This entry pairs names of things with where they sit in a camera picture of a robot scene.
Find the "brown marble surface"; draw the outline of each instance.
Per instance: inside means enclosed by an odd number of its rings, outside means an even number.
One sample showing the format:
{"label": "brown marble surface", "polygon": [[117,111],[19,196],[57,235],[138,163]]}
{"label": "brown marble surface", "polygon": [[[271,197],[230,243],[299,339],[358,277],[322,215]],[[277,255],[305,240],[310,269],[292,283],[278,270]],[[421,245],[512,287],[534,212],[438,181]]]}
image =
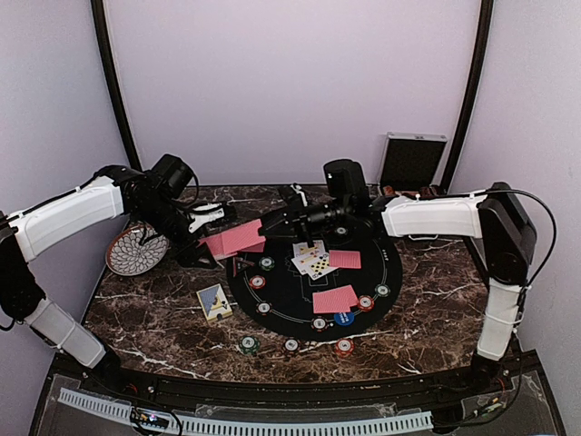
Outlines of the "brown marble surface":
{"label": "brown marble surface", "polygon": [[[324,187],[305,189],[315,202],[328,199]],[[283,206],[276,189],[268,186],[202,188],[200,198],[234,204],[240,223]],[[352,337],[355,352],[346,359],[325,342],[303,344],[298,356],[285,357],[281,346],[286,338],[266,331],[237,308],[225,268],[183,269],[167,257],[141,276],[107,272],[85,325],[118,352],[124,367],[186,378],[354,382],[468,365],[487,291],[464,243],[443,237],[402,239],[396,246],[403,264],[399,299],[382,321]],[[209,325],[196,291],[217,282],[233,303],[234,315]],[[256,356],[238,349],[239,340],[248,334],[261,341]]]}

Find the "red playing card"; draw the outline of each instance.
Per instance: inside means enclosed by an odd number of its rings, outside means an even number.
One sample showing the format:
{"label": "red playing card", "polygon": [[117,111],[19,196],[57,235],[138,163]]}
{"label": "red playing card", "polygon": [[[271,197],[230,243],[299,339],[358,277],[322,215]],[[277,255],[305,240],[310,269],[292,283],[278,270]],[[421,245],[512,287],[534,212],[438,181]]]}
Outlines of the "red playing card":
{"label": "red playing card", "polygon": [[208,248],[214,257],[224,254],[224,244],[222,243],[221,234],[201,238],[200,243],[207,243]]}
{"label": "red playing card", "polygon": [[361,269],[361,254],[342,250],[329,250],[329,266],[335,268]]}
{"label": "red playing card", "polygon": [[351,306],[356,306],[358,301],[353,287],[347,285],[329,291],[315,292],[312,295],[312,308],[314,313],[350,312]]}
{"label": "red playing card", "polygon": [[240,250],[241,252],[245,252],[245,253],[264,253],[264,245],[266,243],[257,243],[256,245],[253,245],[252,247],[248,247],[245,248],[243,250]]}
{"label": "red playing card", "polygon": [[224,252],[239,252],[240,250],[266,242],[264,236],[258,235],[258,229],[261,227],[261,220],[254,220],[222,232]]}
{"label": "red playing card", "polygon": [[216,261],[226,259],[227,257],[235,256],[237,253],[225,253],[224,245],[222,241],[222,234],[218,233],[213,236],[208,236],[207,238],[202,238],[200,243],[206,243],[210,249],[210,253]]}

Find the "blue poker chip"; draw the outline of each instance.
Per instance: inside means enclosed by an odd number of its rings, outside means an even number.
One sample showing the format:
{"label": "blue poker chip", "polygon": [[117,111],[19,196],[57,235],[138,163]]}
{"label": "blue poker chip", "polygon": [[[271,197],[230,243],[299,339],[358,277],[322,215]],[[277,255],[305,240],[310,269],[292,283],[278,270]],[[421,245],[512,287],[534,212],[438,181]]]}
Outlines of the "blue poker chip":
{"label": "blue poker chip", "polygon": [[335,322],[338,325],[342,325],[343,327],[347,325],[352,325],[355,321],[355,313],[353,312],[344,312],[344,313],[335,313]]}

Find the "purple wall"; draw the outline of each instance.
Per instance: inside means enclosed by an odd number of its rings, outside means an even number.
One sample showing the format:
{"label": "purple wall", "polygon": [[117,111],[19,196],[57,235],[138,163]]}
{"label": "purple wall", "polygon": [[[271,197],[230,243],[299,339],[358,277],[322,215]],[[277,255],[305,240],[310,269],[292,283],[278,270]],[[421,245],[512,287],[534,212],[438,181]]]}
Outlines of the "purple wall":
{"label": "purple wall", "polygon": [[[34,205],[125,163],[90,2],[0,3],[0,210]],[[123,220],[101,223],[31,264],[79,320]],[[0,322],[8,324],[0,314]],[[28,434],[53,352],[24,326],[0,333],[0,433]]]}
{"label": "purple wall", "polygon": [[479,1],[108,1],[144,166],[180,155],[204,184],[322,183],[388,131],[454,133]]}
{"label": "purple wall", "polygon": [[[545,366],[568,433],[581,435],[581,4],[497,2],[472,125],[453,190],[497,180],[539,195],[559,239],[527,299],[521,337]],[[537,263],[551,234],[537,225]]]}

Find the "white patterned plate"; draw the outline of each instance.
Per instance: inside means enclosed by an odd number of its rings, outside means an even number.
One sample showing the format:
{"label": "white patterned plate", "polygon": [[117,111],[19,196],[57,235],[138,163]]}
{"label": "white patterned plate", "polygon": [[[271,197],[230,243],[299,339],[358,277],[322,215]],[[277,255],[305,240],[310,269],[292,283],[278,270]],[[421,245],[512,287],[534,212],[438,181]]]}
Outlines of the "white patterned plate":
{"label": "white patterned plate", "polygon": [[149,224],[129,227],[109,245],[105,261],[115,274],[132,276],[143,274],[157,265],[170,247],[165,236],[154,238],[144,245],[140,241],[153,236],[155,230]]}

